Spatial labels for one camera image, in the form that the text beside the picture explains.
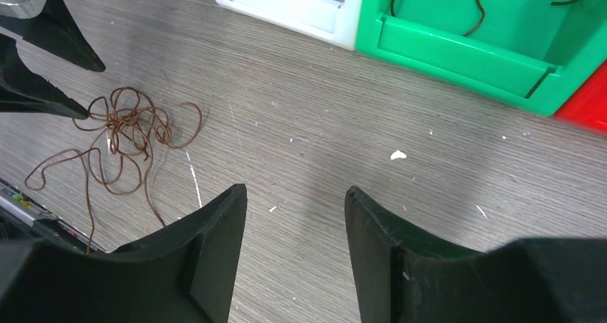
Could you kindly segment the red plastic bin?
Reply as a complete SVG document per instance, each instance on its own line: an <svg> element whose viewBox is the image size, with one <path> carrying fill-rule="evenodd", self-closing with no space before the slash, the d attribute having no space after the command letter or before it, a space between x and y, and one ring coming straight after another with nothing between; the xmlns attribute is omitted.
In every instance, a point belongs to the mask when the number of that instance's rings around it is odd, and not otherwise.
<svg viewBox="0 0 607 323"><path fill-rule="evenodd" d="M606 135L606 61L571 95L554 117Z"/></svg>

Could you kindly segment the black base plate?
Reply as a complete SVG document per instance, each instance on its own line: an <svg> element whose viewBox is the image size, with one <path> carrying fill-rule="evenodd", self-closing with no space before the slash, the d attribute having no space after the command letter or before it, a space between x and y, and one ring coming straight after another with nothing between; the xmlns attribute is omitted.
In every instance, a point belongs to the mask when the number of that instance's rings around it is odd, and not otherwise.
<svg viewBox="0 0 607 323"><path fill-rule="evenodd" d="M44 239L79 254L106 251L16 186L1 180L1 240L26 239Z"/></svg>

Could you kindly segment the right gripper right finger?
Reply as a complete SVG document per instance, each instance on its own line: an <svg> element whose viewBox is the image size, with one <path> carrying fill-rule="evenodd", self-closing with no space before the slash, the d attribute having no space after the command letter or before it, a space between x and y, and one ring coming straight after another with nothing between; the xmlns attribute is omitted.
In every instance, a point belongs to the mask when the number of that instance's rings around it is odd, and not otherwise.
<svg viewBox="0 0 607 323"><path fill-rule="evenodd" d="M444 240L353 186L346 235L363 322L604 322L606 240Z"/></svg>

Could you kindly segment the green plastic bin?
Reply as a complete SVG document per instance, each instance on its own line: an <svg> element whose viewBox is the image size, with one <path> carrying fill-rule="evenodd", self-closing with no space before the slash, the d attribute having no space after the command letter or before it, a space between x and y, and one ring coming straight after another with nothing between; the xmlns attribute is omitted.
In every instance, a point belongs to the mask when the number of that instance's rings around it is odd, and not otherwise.
<svg viewBox="0 0 607 323"><path fill-rule="evenodd" d="M547 116L606 60L606 0L362 0L356 50Z"/></svg>

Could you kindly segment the white plastic bin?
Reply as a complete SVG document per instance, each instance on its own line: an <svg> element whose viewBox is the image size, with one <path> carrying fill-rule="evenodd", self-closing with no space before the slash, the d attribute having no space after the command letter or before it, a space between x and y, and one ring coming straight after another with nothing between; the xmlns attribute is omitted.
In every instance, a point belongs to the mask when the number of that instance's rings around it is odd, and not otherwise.
<svg viewBox="0 0 607 323"><path fill-rule="evenodd" d="M221 7L355 50L362 0L215 0Z"/></svg>

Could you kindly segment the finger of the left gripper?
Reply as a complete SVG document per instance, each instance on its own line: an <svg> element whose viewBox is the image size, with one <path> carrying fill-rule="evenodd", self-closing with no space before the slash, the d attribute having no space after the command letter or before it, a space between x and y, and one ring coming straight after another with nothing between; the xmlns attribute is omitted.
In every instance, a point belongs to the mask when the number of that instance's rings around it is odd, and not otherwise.
<svg viewBox="0 0 607 323"><path fill-rule="evenodd" d="M1 111L44 113L86 120L88 111L43 77L31 72L19 57L16 41L1 36Z"/></svg>
<svg viewBox="0 0 607 323"><path fill-rule="evenodd" d="M73 20L64 0L46 0L42 12L29 19L3 16L1 27L78 67L92 72L106 70Z"/></svg>

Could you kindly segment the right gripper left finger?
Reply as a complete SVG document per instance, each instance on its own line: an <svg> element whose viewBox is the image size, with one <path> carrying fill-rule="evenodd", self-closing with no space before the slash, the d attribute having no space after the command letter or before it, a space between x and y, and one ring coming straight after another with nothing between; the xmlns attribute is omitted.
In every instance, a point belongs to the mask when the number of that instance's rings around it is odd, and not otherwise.
<svg viewBox="0 0 607 323"><path fill-rule="evenodd" d="M44 239L1 243L3 322L227 322L246 222L247 190L111 253Z"/></svg>

